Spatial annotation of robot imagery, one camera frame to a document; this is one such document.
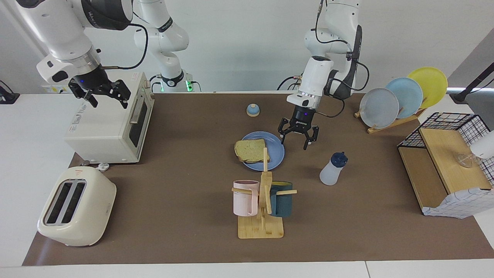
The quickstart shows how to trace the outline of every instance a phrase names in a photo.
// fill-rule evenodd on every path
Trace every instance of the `black stand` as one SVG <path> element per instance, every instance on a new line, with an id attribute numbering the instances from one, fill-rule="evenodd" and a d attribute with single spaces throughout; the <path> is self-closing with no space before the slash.
<path id="1" fill-rule="evenodd" d="M 494 63 L 485 69 L 472 83 L 470 83 L 461 93 L 450 94 L 450 97 L 456 104 L 468 104 L 465 101 L 466 96 L 472 92 L 487 76 L 494 72 Z"/>
<path id="2" fill-rule="evenodd" d="M 19 93 L 9 93 L 0 87 L 0 104 L 14 104 L 19 96 Z"/>

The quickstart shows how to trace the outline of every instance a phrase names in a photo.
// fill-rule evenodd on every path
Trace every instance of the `bread slice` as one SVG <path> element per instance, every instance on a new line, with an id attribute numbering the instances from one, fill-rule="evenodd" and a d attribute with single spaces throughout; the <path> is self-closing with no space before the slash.
<path id="1" fill-rule="evenodd" d="M 240 140 L 235 143 L 235 154 L 241 162 L 256 163 L 264 160 L 264 139 Z"/>

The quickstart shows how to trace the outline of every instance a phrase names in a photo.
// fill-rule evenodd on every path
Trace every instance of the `power outlet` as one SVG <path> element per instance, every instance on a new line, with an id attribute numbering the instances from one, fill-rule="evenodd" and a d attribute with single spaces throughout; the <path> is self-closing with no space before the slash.
<path id="1" fill-rule="evenodd" d="M 45 93 L 71 93 L 68 85 L 42 86 Z"/>

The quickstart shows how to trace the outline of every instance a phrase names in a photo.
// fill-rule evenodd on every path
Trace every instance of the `label sticker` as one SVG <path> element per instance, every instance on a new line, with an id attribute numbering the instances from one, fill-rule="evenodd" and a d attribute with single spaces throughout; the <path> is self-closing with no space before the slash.
<path id="1" fill-rule="evenodd" d="M 74 119 L 72 120 L 72 124 L 73 124 L 73 125 L 77 125 L 77 124 L 79 124 L 79 123 L 81 122 L 81 118 L 82 118 L 82 115 L 80 115 L 80 114 L 76 114 L 76 115 L 74 116 Z"/>
<path id="2" fill-rule="evenodd" d="M 69 127 L 69 132 L 76 132 L 76 129 L 77 129 L 77 125 L 71 125 Z"/>
<path id="3" fill-rule="evenodd" d="M 87 104 L 83 103 L 80 107 L 79 107 L 79 111 L 77 111 L 77 113 L 84 113 L 86 111 L 86 108 L 87 108 Z"/>

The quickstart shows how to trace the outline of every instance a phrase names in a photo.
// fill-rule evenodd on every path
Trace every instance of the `brown mat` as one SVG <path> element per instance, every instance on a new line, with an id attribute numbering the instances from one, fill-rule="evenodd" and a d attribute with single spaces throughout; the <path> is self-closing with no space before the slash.
<path id="1" fill-rule="evenodd" d="M 105 234 L 92 247 L 67 247 L 40 234 L 23 265 L 374 261 L 494 258 L 473 217 L 423 216 L 396 145 L 418 125 L 373 135 L 352 116 L 361 95 L 337 118 L 316 115 L 318 142 L 289 134 L 275 180 L 298 194 L 282 239 L 240 240 L 232 212 L 232 181 L 260 178 L 238 162 L 236 140 L 253 131 L 277 134 L 293 105 L 286 95 L 158 95 L 140 163 L 105 175 L 117 198 Z M 261 114 L 246 115 L 249 103 Z M 322 112 L 340 102 L 326 97 Z M 319 172 L 336 151 L 348 165 L 335 186 Z"/>

